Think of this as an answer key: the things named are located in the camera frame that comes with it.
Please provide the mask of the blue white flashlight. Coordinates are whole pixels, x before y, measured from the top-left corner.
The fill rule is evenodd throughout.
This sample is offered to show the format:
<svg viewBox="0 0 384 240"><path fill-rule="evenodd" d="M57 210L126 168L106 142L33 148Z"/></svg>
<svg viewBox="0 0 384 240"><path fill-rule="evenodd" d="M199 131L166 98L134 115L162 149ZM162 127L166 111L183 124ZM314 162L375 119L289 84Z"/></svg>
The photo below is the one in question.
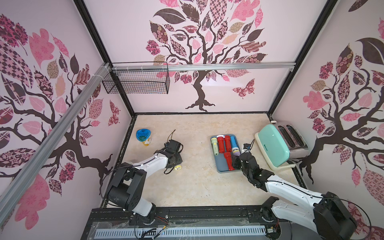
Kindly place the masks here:
<svg viewBox="0 0 384 240"><path fill-rule="evenodd" d="M232 152L238 151L239 147L238 147L235 136L230 136L230 140L231 140Z"/></svg>

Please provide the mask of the red flashlight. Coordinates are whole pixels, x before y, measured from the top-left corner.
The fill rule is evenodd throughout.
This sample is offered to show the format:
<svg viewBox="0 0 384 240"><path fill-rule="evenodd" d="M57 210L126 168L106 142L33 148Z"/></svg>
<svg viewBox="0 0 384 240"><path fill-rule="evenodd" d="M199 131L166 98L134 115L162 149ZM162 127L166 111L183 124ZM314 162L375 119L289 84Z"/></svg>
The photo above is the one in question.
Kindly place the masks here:
<svg viewBox="0 0 384 240"><path fill-rule="evenodd" d="M225 145L226 145L226 152L231 152L232 144L231 144L231 137L229 135L225 135Z"/></svg>
<svg viewBox="0 0 384 240"><path fill-rule="evenodd" d="M224 157L226 159L229 171L234 171L235 168L233 167L233 162L232 162L232 152L225 152Z"/></svg>
<svg viewBox="0 0 384 240"><path fill-rule="evenodd" d="M226 151L224 136L223 135L217 136L217 140L218 140L218 146L219 146L219 153L223 154Z"/></svg>

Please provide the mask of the blue plastic tray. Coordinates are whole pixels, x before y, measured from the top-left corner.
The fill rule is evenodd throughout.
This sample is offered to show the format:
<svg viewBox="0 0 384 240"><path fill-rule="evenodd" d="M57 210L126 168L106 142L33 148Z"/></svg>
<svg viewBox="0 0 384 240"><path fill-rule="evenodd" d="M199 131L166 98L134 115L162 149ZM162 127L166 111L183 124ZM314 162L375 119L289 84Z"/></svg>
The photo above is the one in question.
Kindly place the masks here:
<svg viewBox="0 0 384 240"><path fill-rule="evenodd" d="M221 174L239 171L241 164L237 157L241 152L236 136L232 134L217 135L212 136L210 141L217 171Z"/></svg>

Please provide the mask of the green yellow flashlight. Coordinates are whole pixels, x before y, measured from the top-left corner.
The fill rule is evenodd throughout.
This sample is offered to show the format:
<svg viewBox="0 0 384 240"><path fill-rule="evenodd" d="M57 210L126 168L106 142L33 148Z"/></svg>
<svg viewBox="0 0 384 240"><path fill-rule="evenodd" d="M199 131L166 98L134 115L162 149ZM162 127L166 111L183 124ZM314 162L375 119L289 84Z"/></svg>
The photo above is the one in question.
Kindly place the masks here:
<svg viewBox="0 0 384 240"><path fill-rule="evenodd" d="M219 146L218 146L218 139L217 138L211 138L211 144L213 148L213 153L215 156L219 154Z"/></svg>

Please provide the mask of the purple yellow flashlight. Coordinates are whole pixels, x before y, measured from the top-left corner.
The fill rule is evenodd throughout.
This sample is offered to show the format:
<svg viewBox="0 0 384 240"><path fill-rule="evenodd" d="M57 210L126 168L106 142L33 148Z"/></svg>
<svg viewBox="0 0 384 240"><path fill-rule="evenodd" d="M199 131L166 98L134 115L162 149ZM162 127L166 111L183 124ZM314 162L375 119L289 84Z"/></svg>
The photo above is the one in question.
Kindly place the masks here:
<svg viewBox="0 0 384 240"><path fill-rule="evenodd" d="M234 150L232 151L232 153L233 153L234 156L240 156L240 154L241 154L241 152L240 152L239 149L234 149Z"/></svg>

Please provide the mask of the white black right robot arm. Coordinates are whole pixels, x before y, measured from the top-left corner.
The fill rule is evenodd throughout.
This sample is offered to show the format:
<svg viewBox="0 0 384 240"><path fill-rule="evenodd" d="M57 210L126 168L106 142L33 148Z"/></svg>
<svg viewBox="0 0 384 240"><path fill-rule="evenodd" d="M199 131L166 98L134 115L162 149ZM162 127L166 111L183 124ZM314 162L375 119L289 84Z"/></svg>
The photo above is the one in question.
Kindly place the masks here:
<svg viewBox="0 0 384 240"><path fill-rule="evenodd" d="M348 240L357 229L357 221L335 194L321 194L289 183L260 168L250 152L230 153L229 161L230 167L241 170L254 187L272 194L259 211L264 221L287 220L314 231L324 240Z"/></svg>

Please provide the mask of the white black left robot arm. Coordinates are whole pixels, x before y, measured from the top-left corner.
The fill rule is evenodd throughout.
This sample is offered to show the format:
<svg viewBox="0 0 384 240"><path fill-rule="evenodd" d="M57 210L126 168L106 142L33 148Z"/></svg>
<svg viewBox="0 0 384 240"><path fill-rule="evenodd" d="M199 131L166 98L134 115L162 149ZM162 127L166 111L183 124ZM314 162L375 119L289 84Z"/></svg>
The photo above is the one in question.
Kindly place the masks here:
<svg viewBox="0 0 384 240"><path fill-rule="evenodd" d="M153 219L156 206L142 197L145 181L160 170L173 171L183 160L184 146L169 140L154 155L135 164L122 163L116 170L106 190L106 201L129 212Z"/></svg>

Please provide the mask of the blue lidded snack cup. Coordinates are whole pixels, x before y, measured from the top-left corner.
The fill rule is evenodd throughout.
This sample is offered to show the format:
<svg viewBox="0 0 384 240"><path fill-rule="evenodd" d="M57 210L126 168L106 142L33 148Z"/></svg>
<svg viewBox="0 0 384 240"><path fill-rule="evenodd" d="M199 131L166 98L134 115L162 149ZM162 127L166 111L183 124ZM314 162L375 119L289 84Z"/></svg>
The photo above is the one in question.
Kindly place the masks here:
<svg viewBox="0 0 384 240"><path fill-rule="evenodd" d="M136 138L139 142L141 142L145 146L149 146L151 139L151 131L148 129L139 129L136 132Z"/></svg>

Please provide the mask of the mint green toaster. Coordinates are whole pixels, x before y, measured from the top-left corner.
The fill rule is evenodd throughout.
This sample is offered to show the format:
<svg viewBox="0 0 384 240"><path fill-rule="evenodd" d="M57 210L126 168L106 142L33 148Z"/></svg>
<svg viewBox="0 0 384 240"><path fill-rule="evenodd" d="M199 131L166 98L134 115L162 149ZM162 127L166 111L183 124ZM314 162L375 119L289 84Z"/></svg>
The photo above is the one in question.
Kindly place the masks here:
<svg viewBox="0 0 384 240"><path fill-rule="evenodd" d="M289 122L271 121L255 133L255 140L267 164L274 171L294 168L296 165L289 164L289 161L310 154L306 141Z"/></svg>

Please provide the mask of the aluminium frame rail back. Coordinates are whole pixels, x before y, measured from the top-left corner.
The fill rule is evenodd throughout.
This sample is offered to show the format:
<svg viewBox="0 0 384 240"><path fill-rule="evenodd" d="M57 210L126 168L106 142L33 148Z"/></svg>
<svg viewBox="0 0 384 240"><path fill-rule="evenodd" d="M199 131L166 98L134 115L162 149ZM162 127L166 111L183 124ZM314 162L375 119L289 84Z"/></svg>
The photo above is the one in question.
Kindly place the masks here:
<svg viewBox="0 0 384 240"><path fill-rule="evenodd" d="M233 64L198 64L198 65L121 65L112 67L113 70L133 71L133 70L168 70L169 72L176 71L208 71L208 70L254 70L254 69L293 69L296 63L294 62L261 62L261 63L233 63Z"/></svg>

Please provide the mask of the aluminium frame rail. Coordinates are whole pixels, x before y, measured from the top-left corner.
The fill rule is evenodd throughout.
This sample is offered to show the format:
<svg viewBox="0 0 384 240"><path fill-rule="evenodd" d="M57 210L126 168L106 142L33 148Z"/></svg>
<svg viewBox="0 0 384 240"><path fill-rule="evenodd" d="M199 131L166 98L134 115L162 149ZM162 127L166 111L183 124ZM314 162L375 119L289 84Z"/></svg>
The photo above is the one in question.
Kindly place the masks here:
<svg viewBox="0 0 384 240"><path fill-rule="evenodd" d="M113 70L133 71L133 70L168 70L169 72L176 71L208 71L208 70L254 70L254 69L293 69L296 63L294 62L261 62L261 63L233 63L233 64L198 64L198 65L121 65L112 67Z"/></svg>
<svg viewBox="0 0 384 240"><path fill-rule="evenodd" d="M3 195L1 195L1 225L4 224L20 198L32 184L36 175L49 159L49 156L55 150L72 122L74 122L75 118L79 115L82 107L85 106L88 99L92 96L94 90L109 74L111 69L110 65L110 63L103 63L95 74L92 75L91 82L83 88L82 93L74 100L69 109L53 128L52 133L50 133L37 148L32 158L21 169L20 173L17 174Z"/></svg>

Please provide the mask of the aluminium frame rail left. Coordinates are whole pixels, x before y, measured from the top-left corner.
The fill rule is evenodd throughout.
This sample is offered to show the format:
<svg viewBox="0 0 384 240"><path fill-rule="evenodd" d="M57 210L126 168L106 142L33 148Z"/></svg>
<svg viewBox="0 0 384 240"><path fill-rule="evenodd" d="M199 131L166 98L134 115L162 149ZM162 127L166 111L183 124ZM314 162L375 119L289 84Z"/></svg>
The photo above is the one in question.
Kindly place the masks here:
<svg viewBox="0 0 384 240"><path fill-rule="evenodd" d="M32 184L36 175L49 159L49 156L55 150L72 122L74 122L75 118L79 115L82 107L85 106L88 99L92 96L94 90L109 74L111 69L110 65L110 63L103 63L95 74L92 75L91 82L83 88L82 93L74 100L69 109L53 128L52 133L50 133L37 148L32 158L21 169L20 173L17 174L3 195L1 195L1 225L4 224L20 198Z"/></svg>

